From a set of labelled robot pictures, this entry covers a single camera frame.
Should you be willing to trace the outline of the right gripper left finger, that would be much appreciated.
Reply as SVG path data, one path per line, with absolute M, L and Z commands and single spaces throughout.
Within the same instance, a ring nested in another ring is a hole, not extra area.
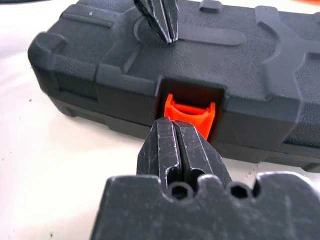
M 170 170 L 179 165 L 180 151 L 174 124 L 167 117 L 159 118 L 138 153 L 136 173 L 167 179 Z

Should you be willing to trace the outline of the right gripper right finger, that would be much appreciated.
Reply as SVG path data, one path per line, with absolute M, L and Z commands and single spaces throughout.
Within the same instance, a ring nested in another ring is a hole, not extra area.
M 205 140 L 190 123 L 174 123 L 181 153 L 182 174 L 185 181 L 196 181 L 203 174 L 215 175 L 221 181 L 230 181 L 231 176 L 221 155 Z

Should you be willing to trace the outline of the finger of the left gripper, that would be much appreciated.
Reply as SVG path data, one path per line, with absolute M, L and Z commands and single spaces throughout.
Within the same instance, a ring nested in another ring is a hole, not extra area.
M 160 39 L 167 45 L 171 44 L 172 39 L 162 0 L 134 0 L 134 4 Z
M 172 42 L 178 40 L 178 0 L 163 0 L 164 14 Z

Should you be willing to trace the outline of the orange case latch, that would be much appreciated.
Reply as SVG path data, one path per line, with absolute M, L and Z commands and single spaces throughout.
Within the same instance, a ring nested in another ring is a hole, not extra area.
M 207 140 L 216 116 L 216 104 L 211 102 L 207 108 L 177 103 L 172 94 L 168 94 L 164 105 L 164 116 L 171 121 L 181 121 L 195 126 Z

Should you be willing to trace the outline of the black plastic tool case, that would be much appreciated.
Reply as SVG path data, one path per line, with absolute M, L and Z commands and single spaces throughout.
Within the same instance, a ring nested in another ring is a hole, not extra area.
M 134 0 L 79 0 L 28 59 L 57 109 L 145 138 L 181 105 L 216 105 L 208 141 L 225 158 L 320 173 L 320 12 L 179 0 L 166 44 Z

